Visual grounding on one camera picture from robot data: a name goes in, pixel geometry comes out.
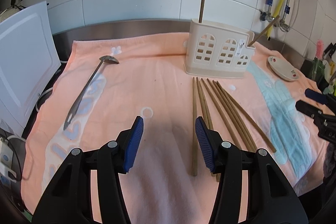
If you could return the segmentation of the wooden chopstick nine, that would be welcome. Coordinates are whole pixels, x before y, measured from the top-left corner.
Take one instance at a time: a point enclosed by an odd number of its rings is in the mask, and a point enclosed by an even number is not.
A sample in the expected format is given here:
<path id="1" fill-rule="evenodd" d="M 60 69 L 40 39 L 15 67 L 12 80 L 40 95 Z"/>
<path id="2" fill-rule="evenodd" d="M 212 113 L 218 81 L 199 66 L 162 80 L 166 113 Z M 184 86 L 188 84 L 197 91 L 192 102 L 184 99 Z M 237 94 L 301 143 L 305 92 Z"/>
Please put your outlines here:
<path id="1" fill-rule="evenodd" d="M 251 118 L 251 116 L 239 105 L 238 102 L 227 92 L 224 90 L 224 88 L 221 88 L 221 91 L 228 96 L 228 98 L 231 100 L 231 102 L 240 110 L 240 112 L 249 120 L 251 125 L 258 131 L 264 142 L 267 144 L 267 146 L 270 148 L 270 150 L 275 153 L 277 150 L 272 144 L 272 142 L 269 140 L 269 138 L 266 136 L 266 134 L 263 132 L 263 130 L 258 126 L 258 124 Z"/>

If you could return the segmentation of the wooden chopstick two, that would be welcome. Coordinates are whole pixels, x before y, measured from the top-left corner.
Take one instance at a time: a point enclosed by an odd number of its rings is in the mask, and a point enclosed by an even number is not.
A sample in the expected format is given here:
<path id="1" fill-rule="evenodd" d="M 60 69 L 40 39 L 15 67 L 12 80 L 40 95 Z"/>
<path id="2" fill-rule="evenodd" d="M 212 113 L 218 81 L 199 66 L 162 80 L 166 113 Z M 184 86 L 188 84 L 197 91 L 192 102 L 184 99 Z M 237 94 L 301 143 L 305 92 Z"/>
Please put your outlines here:
<path id="1" fill-rule="evenodd" d="M 255 36 L 253 38 L 253 40 L 251 42 L 249 42 L 247 47 L 252 47 L 252 45 L 258 41 L 258 39 L 260 39 L 264 34 L 266 34 L 273 26 L 274 24 L 279 20 L 280 15 L 277 15 L 267 26 L 266 28 L 264 28 L 264 30 L 262 30 L 262 32 L 260 32 L 260 34 L 258 34 L 257 36 Z"/>

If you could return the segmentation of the wooden chopstick one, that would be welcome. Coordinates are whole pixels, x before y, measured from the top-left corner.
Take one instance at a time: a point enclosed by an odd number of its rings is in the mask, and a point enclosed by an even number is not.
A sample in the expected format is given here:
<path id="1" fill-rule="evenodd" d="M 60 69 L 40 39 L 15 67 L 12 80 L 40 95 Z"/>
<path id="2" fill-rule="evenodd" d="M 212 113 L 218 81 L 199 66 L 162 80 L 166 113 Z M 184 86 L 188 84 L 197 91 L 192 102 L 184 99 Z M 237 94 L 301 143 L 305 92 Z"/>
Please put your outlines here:
<path id="1" fill-rule="evenodd" d="M 202 23 L 203 21 L 204 8 L 205 8 L 205 0 L 201 0 L 200 10 L 199 10 L 199 19 L 198 19 L 199 23 Z"/>

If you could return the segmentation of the wooden chopstick eight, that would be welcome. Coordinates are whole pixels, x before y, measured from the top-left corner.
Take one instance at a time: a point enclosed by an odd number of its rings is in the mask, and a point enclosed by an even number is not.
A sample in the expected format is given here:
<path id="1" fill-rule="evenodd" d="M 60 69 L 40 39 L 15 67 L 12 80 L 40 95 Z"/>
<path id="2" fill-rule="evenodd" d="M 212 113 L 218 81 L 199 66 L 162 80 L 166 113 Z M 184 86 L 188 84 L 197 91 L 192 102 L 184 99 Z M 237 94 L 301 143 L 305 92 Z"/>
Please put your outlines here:
<path id="1" fill-rule="evenodd" d="M 241 130 L 243 131 L 243 133 L 245 135 L 245 138 L 247 139 L 247 142 L 249 143 L 249 146 L 251 147 L 252 152 L 256 152 L 256 150 L 257 150 L 256 144 L 254 143 L 254 141 L 252 139 L 252 136 L 250 135 L 250 133 L 249 133 L 249 131 L 248 131 L 245 123 L 243 122 L 243 120 L 242 120 L 240 114 L 238 113 L 238 111 L 236 110 L 234 104 L 230 100 L 228 94 L 223 90 L 223 88 L 220 87 L 220 85 L 219 85 L 218 82 L 213 81 L 213 83 L 218 88 L 218 90 L 222 93 L 222 95 L 226 98 L 226 100 L 228 101 L 229 105 L 233 109 L 232 112 L 236 116 L 236 120 L 237 120 L 238 124 L 241 126 Z"/>

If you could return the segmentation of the white ceramic dish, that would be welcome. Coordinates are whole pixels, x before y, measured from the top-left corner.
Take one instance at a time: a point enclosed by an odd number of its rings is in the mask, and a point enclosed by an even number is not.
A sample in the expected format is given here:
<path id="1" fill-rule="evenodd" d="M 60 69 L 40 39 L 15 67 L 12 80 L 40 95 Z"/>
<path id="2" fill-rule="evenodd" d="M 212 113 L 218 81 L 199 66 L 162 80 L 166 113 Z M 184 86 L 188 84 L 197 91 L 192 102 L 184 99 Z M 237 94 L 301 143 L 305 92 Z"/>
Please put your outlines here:
<path id="1" fill-rule="evenodd" d="M 276 56 L 270 56 L 267 60 L 272 71 L 274 71 L 274 73 L 276 73 L 276 75 L 278 75 L 281 79 L 288 82 L 294 82 L 299 79 L 298 72 L 288 61 Z"/>

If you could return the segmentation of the wooden chopstick six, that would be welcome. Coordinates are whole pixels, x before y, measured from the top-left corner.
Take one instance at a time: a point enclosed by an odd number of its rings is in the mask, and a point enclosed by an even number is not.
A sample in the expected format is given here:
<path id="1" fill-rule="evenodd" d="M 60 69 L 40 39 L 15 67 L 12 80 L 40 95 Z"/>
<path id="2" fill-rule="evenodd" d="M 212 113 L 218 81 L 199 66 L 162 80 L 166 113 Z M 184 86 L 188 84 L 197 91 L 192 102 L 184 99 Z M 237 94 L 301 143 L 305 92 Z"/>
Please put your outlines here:
<path id="1" fill-rule="evenodd" d="M 226 105 L 224 105 L 224 100 L 222 99 L 221 95 L 219 94 L 219 92 L 217 91 L 217 89 L 213 86 L 213 84 L 208 85 L 203 79 L 202 79 L 202 83 L 205 86 L 205 89 L 207 90 L 209 96 L 211 97 L 215 107 L 217 108 L 217 111 L 219 113 L 219 115 L 221 116 L 230 136 L 232 139 L 232 143 L 234 143 L 234 145 L 236 145 L 236 147 L 238 147 L 239 149 L 241 149 L 240 143 L 231 127 L 230 124 L 230 119 L 231 118 L 227 118 L 227 116 L 225 114 L 228 114 L 228 112 L 226 111 Z"/>

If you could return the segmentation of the pink bottle brush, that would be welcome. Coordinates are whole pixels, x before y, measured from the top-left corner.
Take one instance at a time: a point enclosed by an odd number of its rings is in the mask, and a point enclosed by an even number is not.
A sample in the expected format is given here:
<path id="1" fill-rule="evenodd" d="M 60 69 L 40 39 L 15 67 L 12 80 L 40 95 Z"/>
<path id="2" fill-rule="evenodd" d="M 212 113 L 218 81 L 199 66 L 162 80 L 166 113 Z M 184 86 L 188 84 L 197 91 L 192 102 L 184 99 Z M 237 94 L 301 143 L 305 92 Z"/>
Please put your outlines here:
<path id="1" fill-rule="evenodd" d="M 323 48 L 324 48 L 324 42 L 321 39 L 318 39 L 316 43 L 316 53 L 315 53 L 315 57 L 318 60 L 323 59 Z"/>

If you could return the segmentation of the wooden chopstick five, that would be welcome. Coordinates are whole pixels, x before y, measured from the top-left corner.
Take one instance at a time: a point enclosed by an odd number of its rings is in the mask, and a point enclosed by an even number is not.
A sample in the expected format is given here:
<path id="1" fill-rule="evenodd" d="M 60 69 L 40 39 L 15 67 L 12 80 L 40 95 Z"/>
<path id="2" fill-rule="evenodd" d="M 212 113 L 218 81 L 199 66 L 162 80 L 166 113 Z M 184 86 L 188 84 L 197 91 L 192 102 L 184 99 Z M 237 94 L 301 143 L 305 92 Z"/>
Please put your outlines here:
<path id="1" fill-rule="evenodd" d="M 208 104 L 207 104 L 207 100 L 206 100 L 206 96 L 205 96 L 205 93 L 203 91 L 203 87 L 202 87 L 202 84 L 200 84 L 201 86 L 201 92 L 202 92 L 202 96 L 203 96 L 203 102 L 204 102 L 204 105 L 205 105 L 205 112 L 206 112 L 206 118 L 207 118 L 207 127 L 211 130 L 213 130 L 213 122 L 211 120 L 211 115 L 210 115 L 210 111 L 209 111 L 209 107 L 208 107 Z"/>

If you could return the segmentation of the metal ladle spoon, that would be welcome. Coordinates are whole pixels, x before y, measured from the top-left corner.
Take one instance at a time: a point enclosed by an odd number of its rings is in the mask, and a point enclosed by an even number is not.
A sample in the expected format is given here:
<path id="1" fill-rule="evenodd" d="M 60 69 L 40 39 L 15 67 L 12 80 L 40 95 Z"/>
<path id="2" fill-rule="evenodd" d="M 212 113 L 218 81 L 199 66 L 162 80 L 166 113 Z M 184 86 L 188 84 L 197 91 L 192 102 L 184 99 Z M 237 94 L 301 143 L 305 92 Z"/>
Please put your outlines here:
<path id="1" fill-rule="evenodd" d="M 98 66 L 96 67 L 96 69 L 93 71 L 93 73 L 91 74 L 90 78 L 88 79 L 88 81 L 86 82 L 86 84 L 84 85 L 84 88 L 82 89 L 82 91 L 80 92 L 80 94 L 78 95 L 78 97 L 76 98 L 76 100 L 74 101 L 74 103 L 72 104 L 66 119 L 64 121 L 64 125 L 63 125 L 63 129 L 66 130 L 67 127 L 71 124 L 72 120 L 74 119 L 78 108 L 80 106 L 80 103 L 82 101 L 82 98 L 84 97 L 84 94 L 86 93 L 86 90 L 88 89 L 89 85 L 91 84 L 93 78 L 95 77 L 95 75 L 97 74 L 98 70 L 100 69 L 100 67 L 103 64 L 119 64 L 120 62 L 116 59 L 116 57 L 113 56 L 102 56 L 99 58 L 100 62 L 98 64 Z"/>

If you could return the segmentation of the wooden chopstick seven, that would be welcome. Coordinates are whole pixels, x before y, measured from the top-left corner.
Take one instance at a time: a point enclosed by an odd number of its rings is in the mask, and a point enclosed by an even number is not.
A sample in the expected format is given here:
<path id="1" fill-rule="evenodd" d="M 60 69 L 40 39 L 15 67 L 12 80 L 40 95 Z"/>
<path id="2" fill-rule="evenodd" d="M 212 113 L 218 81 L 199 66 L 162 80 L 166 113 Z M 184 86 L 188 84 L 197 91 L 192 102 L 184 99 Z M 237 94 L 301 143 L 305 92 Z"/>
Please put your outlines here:
<path id="1" fill-rule="evenodd" d="M 221 97 L 223 98 L 223 100 L 224 100 L 224 102 L 226 103 L 226 105 L 228 106 L 228 108 L 229 108 L 231 114 L 233 115 L 234 120 L 235 120 L 236 123 L 238 124 L 238 122 L 237 122 L 237 120 L 236 120 L 236 116 L 235 116 L 234 113 L 232 112 L 233 109 L 232 109 L 231 106 L 229 105 L 228 101 L 227 101 L 226 98 L 222 95 L 222 93 L 218 90 L 218 88 L 217 88 L 216 86 L 215 86 L 215 88 L 217 89 L 217 91 L 219 92 L 219 94 L 221 95 Z M 238 128 L 239 128 L 239 131 L 240 131 L 240 136 L 241 136 L 242 140 L 243 140 L 244 143 L 245 143 L 245 146 L 248 148 L 248 151 L 252 152 L 251 147 L 249 146 L 249 143 L 247 142 L 247 139 L 245 138 L 245 135 L 244 135 L 244 133 L 243 133 L 243 131 L 242 131 L 242 128 L 241 128 L 241 126 L 240 126 L 239 124 L 238 124 Z"/>

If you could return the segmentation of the wooden chopstick four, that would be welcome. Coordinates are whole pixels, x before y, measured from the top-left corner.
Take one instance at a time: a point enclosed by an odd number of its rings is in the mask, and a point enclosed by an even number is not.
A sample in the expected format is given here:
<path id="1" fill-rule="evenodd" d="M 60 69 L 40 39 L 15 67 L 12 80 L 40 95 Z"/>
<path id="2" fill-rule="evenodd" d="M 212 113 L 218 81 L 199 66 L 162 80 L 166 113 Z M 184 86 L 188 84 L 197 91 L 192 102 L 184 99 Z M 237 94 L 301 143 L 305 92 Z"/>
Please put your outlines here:
<path id="1" fill-rule="evenodd" d="M 196 79 L 196 82 L 197 82 L 199 100 L 200 100 L 200 104 L 201 104 L 202 117 L 205 121 L 206 126 L 209 128 L 209 120 L 208 120 L 208 117 L 207 117 L 207 110 L 206 110 L 206 106 L 205 106 L 205 98 L 204 98 L 202 86 L 201 86 L 198 78 Z"/>

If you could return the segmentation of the pink whale towel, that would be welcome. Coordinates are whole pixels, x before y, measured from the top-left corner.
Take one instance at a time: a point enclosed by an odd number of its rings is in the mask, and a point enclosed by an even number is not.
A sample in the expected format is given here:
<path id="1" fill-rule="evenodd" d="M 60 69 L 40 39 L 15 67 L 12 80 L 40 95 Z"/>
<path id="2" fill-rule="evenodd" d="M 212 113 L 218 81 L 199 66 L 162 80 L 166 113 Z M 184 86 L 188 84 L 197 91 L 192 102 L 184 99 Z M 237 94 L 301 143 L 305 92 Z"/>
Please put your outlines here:
<path id="1" fill-rule="evenodd" d="M 30 212 L 71 149 L 98 149 L 141 116 L 144 132 L 134 166 L 120 177 L 131 221 L 209 221 L 218 184 L 202 157 L 197 176 L 191 175 L 193 78 L 184 69 L 187 39 L 187 33 L 172 33 L 73 43 L 26 140 L 21 196 Z M 105 55 L 120 63 L 100 67 L 64 130 L 72 104 Z M 304 75 L 283 81 L 268 66 L 270 56 L 279 53 L 256 43 L 244 77 L 220 84 L 268 135 L 277 150 L 273 158 L 302 195 L 322 183 L 327 142 L 295 103 L 317 86 Z"/>

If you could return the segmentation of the cream plastic utensil holder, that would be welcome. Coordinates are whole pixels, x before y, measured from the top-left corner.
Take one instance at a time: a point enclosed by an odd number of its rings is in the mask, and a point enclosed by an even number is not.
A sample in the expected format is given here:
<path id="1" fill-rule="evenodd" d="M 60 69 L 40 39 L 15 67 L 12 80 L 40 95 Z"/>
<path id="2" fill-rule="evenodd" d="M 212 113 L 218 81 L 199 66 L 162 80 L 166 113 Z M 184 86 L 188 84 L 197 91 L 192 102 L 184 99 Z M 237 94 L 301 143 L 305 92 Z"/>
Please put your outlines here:
<path id="1" fill-rule="evenodd" d="M 192 19 L 185 71 L 190 75 L 240 79 L 255 52 L 254 32 L 224 23 Z"/>

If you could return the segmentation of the white microwave oven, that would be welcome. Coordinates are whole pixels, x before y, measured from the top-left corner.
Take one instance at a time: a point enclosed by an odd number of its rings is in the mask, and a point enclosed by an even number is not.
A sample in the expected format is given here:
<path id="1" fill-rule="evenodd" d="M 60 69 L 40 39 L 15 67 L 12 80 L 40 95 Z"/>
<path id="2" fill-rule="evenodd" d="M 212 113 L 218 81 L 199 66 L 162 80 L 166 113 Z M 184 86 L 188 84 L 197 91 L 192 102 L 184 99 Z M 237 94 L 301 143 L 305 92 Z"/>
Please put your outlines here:
<path id="1" fill-rule="evenodd" d="M 1 22 L 1 129 L 22 136 L 59 67 L 45 1 Z"/>

